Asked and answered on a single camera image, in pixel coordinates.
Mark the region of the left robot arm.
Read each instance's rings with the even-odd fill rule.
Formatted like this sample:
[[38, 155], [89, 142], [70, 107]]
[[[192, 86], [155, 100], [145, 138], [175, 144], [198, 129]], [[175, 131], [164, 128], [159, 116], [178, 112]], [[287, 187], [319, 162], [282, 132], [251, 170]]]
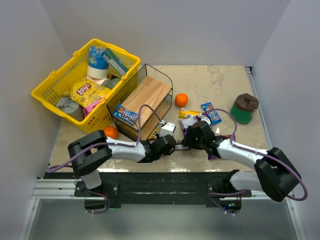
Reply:
[[98, 168], [107, 160], [128, 160], [134, 163], [152, 163], [162, 156], [169, 156], [177, 145], [167, 134], [155, 140], [138, 143], [107, 137], [102, 130], [92, 132], [67, 147], [73, 173], [81, 177], [88, 189], [102, 184]]

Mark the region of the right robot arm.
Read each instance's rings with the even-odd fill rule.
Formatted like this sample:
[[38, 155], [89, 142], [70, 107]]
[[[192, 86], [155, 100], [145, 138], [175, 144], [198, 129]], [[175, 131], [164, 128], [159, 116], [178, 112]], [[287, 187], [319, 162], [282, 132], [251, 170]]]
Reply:
[[187, 128], [182, 145], [250, 168], [251, 172], [235, 171], [229, 177], [227, 184], [234, 191], [260, 191], [270, 199], [281, 202], [302, 180], [279, 148], [265, 150], [237, 143], [223, 135], [215, 135], [204, 121]]

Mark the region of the brown chocolate bag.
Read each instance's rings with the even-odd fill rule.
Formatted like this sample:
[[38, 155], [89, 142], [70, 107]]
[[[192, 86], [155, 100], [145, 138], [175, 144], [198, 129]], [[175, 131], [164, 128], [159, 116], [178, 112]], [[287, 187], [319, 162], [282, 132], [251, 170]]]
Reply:
[[189, 146], [184, 146], [182, 144], [177, 144], [175, 146], [176, 151], [181, 151], [181, 150], [190, 150], [191, 148]]

